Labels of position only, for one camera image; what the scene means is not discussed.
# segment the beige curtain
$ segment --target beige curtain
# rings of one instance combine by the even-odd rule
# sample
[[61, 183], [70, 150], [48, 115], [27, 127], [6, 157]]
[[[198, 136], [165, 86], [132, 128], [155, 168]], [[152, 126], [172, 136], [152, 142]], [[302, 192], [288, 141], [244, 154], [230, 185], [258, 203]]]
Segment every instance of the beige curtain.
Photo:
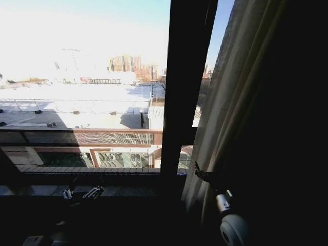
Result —
[[202, 205], [201, 221], [213, 203], [211, 189], [195, 174], [218, 168], [220, 158], [242, 127], [258, 84], [256, 75], [279, 21], [285, 1], [236, 0], [225, 30], [195, 137], [190, 171], [182, 200], [190, 211]]

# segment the high-rise building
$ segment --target high-rise building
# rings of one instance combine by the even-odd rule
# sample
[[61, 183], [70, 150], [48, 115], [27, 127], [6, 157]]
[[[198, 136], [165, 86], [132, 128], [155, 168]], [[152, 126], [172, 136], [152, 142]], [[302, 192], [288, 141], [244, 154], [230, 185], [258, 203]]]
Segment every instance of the high-rise building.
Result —
[[144, 65], [140, 56], [122, 55], [110, 59], [109, 70], [117, 72], [134, 72], [142, 82], [155, 81], [158, 78], [158, 65]]

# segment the metal railing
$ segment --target metal railing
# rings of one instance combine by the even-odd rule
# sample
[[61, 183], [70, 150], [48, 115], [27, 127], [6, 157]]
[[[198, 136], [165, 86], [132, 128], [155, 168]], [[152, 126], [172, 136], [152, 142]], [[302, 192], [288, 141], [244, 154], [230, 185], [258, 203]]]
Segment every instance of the metal railing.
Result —
[[0, 128], [0, 146], [150, 147], [161, 142], [162, 131], [149, 129]]
[[86, 99], [0, 99], [0, 109], [5, 111], [71, 113], [130, 113], [139, 114], [140, 109], [149, 107], [149, 99], [144, 100], [86, 100]]

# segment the dark window frame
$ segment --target dark window frame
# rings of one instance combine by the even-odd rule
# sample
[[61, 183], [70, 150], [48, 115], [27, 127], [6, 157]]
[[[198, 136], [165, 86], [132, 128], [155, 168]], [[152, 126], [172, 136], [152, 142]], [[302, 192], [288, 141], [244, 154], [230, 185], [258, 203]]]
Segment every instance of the dark window frame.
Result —
[[[186, 5], [178, 0], [171, 0], [161, 170], [160, 173], [139, 173], [139, 175], [145, 174], [143, 177], [149, 174], [160, 176], [163, 190], [167, 194], [171, 192], [175, 184], [170, 180], [180, 176], [177, 175], [177, 171], [181, 147], [193, 145], [196, 135], [197, 128], [192, 127], [192, 124], [217, 2], [218, 0], [198, 0]], [[179, 107], [181, 101], [188, 102], [183, 110]], [[47, 172], [21, 172], [1, 149], [0, 158], [4, 162], [2, 173], [6, 174], [2, 179], [3, 184], [8, 184], [13, 180], [15, 183], [56, 184], [63, 183], [64, 180], [68, 182], [77, 175], [82, 176], [82, 180], [88, 183], [99, 178], [99, 175], [104, 175], [94, 170], [83, 174], [68, 172], [60, 175]]]

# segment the glass pane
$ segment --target glass pane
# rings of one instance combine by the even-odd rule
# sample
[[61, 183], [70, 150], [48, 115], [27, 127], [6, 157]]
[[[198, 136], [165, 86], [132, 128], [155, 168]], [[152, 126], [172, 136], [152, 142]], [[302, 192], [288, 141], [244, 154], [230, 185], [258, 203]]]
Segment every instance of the glass pane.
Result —
[[182, 146], [178, 168], [189, 168], [193, 146]]
[[0, 144], [14, 164], [154, 168], [169, 19], [170, 0], [5, 0]]
[[147, 153], [96, 152], [101, 168], [148, 168]]
[[199, 119], [209, 92], [212, 74], [214, 71], [215, 63], [218, 57], [224, 32], [226, 31], [226, 27], [228, 24], [228, 20], [230, 17], [233, 4], [234, 4], [234, 0], [221, 1], [218, 4], [216, 10], [211, 41], [207, 53], [207, 60], [204, 66], [203, 78], [200, 85], [197, 107], [195, 109], [193, 127], [197, 127], [199, 124]]
[[45, 167], [94, 167], [89, 153], [40, 152]]

